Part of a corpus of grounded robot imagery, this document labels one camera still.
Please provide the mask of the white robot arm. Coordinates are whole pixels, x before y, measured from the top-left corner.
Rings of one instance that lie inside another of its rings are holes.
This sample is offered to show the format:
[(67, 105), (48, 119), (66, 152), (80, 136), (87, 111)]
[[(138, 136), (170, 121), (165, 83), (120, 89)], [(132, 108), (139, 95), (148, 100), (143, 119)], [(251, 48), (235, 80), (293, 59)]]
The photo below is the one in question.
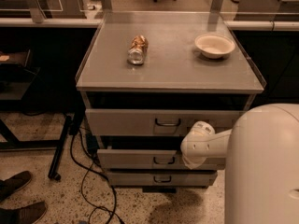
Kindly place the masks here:
[(299, 224), (299, 105), (262, 105), (230, 130), (195, 123), (180, 146), (185, 165), (226, 159), (225, 224)]

